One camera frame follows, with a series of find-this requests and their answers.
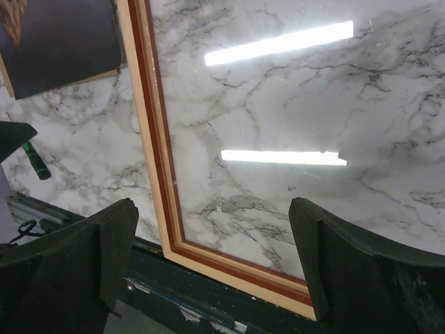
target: white marble panel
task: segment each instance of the white marble panel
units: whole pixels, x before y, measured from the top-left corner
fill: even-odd
[[[186,237],[302,277],[292,198],[445,254],[444,2],[151,1]],[[211,51],[353,21],[354,37],[207,67]],[[224,161],[338,152],[347,166]]]
[[[83,216],[130,197],[136,235],[160,243],[128,69],[20,101],[1,82],[0,119],[38,131],[31,141],[51,171],[39,180],[19,149],[2,163],[13,190]]]

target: black cable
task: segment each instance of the black cable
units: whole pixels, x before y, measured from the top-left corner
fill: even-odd
[[[12,239],[11,241],[9,241],[9,245],[11,245],[14,241],[20,240],[21,238],[28,236],[28,237],[43,237],[44,235],[46,235],[47,233],[36,233],[36,232],[31,232],[31,230],[37,225],[37,221],[35,221],[34,219],[31,221],[25,221],[23,224],[21,224],[19,226],[19,236],[15,237],[14,239]]]

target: gray marble veining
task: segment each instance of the gray marble veining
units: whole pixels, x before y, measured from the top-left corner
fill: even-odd
[[[445,254],[445,6],[151,1],[186,237],[302,277],[287,212],[306,197]],[[354,37],[207,67],[204,55],[327,24]],[[346,166],[225,161],[338,152]]]
[[[51,178],[38,179],[24,150],[3,163],[11,188],[89,216],[130,197],[139,209],[136,235],[159,244],[128,69],[15,101],[0,88],[0,119],[27,122]]]

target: work table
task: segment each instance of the work table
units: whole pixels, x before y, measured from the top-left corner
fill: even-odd
[[[291,199],[304,197],[445,253],[442,3],[151,3],[187,240],[302,277],[287,214]],[[350,36],[206,63],[215,51],[331,24],[345,24]],[[35,148],[52,173],[38,180],[18,150],[3,163],[14,190],[84,216],[130,197],[140,210],[137,235],[159,243],[126,70],[21,102],[2,88],[0,118],[6,113],[37,129]],[[296,158],[269,164],[223,154],[237,150]],[[324,152],[334,160],[296,161]]]
[[[51,171],[39,180],[17,150],[2,163],[14,191],[82,216],[130,197],[140,214],[136,235],[159,244],[128,69],[19,101],[2,82],[0,119],[37,130],[31,142]]]

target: orange wood trim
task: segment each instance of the orange wood trim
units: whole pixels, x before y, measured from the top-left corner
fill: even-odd
[[[118,0],[118,8],[165,257],[315,319],[303,280],[185,239],[149,1]]]

